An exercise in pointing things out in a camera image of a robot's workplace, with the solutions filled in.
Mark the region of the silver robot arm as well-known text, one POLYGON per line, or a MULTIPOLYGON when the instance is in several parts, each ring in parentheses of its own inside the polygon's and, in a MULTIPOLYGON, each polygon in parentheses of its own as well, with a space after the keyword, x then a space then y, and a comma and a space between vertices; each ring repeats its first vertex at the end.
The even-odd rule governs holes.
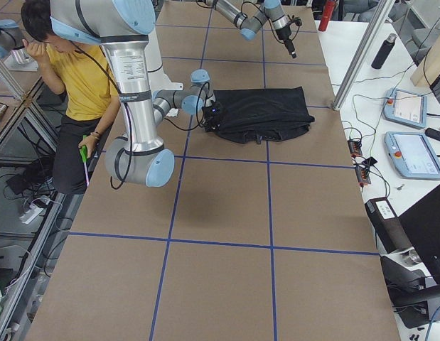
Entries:
POLYGON ((126 132, 107 149, 111 177, 148 187, 167 184, 175 157, 157 126, 172 109, 195 115, 215 101, 208 72, 193 71, 187 90, 151 89, 146 59, 156 22, 151 1, 52 1, 50 19, 61 38, 100 45, 114 75, 126 132))
POLYGON ((239 29, 247 41, 253 40, 258 31, 268 23, 277 42, 284 45, 292 58, 296 58, 294 39, 302 21, 297 16, 286 14, 280 1, 262 1, 260 4, 244 1, 240 9, 224 0, 196 3, 199 7, 217 11, 239 29))

